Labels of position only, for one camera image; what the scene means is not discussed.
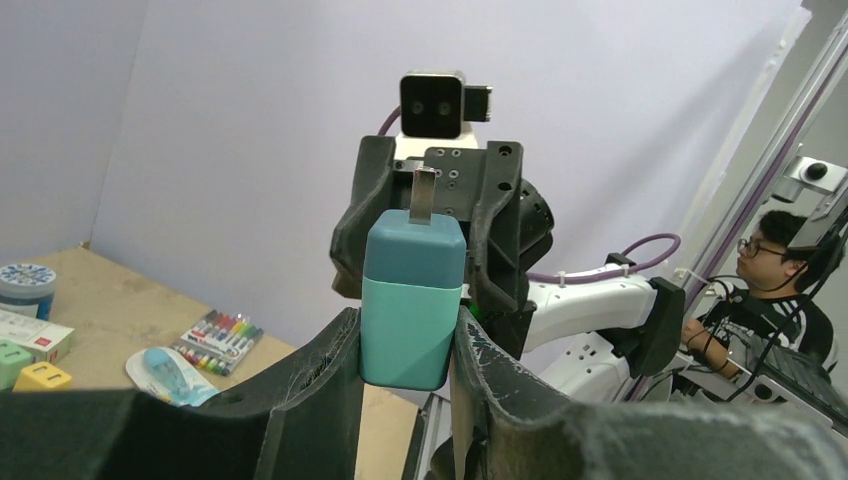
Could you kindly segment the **yellow charger plug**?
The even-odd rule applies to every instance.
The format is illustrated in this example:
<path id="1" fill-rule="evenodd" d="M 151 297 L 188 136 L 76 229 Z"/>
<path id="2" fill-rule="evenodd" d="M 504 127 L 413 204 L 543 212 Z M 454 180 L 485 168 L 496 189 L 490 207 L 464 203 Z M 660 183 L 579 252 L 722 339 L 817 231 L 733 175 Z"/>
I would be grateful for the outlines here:
<path id="1" fill-rule="evenodd" d="M 72 376 L 49 362 L 37 362 L 23 367 L 12 387 L 13 392 L 69 390 Z"/>

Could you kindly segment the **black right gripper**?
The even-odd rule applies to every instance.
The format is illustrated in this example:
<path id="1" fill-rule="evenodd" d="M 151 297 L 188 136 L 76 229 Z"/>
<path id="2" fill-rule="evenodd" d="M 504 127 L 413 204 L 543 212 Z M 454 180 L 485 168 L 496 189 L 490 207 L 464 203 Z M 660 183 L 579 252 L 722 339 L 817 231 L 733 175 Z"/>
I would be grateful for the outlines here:
<path id="1" fill-rule="evenodd" d="M 350 202 L 331 238 L 332 289 L 347 299 L 361 298 L 367 235 L 388 208 L 391 188 L 392 208 L 408 209 L 414 170 L 430 167 L 435 171 L 433 212 L 470 221 L 471 299 L 483 311 L 516 311 L 522 156 L 518 142 L 490 141 L 484 150 L 431 148 L 424 157 L 395 160 L 394 138 L 363 137 Z"/>

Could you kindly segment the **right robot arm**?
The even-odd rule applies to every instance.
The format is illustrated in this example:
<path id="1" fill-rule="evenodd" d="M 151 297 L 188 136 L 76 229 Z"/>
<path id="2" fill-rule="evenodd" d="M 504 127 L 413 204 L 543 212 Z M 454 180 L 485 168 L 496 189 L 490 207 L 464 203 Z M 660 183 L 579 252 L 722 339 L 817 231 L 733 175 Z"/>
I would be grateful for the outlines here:
<path id="1" fill-rule="evenodd" d="M 441 387 L 458 313 L 514 359 L 573 338 L 542 377 L 578 401 L 618 400 L 632 380 L 667 366 L 684 306 L 673 283 L 641 275 L 620 254 L 593 271 L 531 276 L 553 219 L 523 179 L 519 143 L 436 141 L 406 159 L 399 144 L 362 138 L 330 244 L 334 290 L 361 304 L 366 382 Z"/>

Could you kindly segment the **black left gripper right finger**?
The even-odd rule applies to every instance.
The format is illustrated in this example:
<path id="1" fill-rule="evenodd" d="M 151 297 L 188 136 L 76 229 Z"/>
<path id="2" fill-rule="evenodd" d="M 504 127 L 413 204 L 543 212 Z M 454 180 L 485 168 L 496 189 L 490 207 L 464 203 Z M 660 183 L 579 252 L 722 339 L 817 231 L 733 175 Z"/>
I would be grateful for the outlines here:
<path id="1" fill-rule="evenodd" d="M 459 479 L 843 479 L 823 425 L 781 409 L 582 403 L 494 344 L 461 308 L 450 372 Z"/>

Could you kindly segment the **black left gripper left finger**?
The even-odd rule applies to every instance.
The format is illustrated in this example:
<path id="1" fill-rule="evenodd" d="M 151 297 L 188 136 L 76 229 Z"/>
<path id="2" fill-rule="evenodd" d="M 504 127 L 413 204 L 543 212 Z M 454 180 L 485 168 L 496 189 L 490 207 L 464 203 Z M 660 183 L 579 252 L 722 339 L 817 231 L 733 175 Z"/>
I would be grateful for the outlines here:
<path id="1" fill-rule="evenodd" d="M 351 479 L 364 384 L 360 318 L 198 407 L 135 389 L 5 393 L 5 479 Z"/>

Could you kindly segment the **dark blue charger plug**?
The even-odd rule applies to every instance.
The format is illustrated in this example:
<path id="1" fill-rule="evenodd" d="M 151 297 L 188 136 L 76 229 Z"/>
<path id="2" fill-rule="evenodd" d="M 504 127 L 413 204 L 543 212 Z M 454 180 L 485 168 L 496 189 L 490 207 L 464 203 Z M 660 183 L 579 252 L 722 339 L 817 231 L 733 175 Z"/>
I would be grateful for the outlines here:
<path id="1" fill-rule="evenodd" d="M 446 382 L 464 284 L 459 222 L 434 210 L 436 173 L 413 174 L 410 205 L 383 212 L 365 251 L 360 376 L 368 384 L 435 391 Z"/>

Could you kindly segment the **green charger plug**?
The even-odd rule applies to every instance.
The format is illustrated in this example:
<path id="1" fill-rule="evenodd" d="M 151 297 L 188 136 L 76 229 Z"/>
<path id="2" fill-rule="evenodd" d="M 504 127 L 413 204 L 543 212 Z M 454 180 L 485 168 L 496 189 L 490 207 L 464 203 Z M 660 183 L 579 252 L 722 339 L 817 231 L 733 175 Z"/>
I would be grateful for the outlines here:
<path id="1" fill-rule="evenodd" d="M 22 346 L 7 340 L 1 341 L 0 348 L 0 388 L 5 391 L 13 388 L 21 370 L 33 363 L 33 356 Z"/>

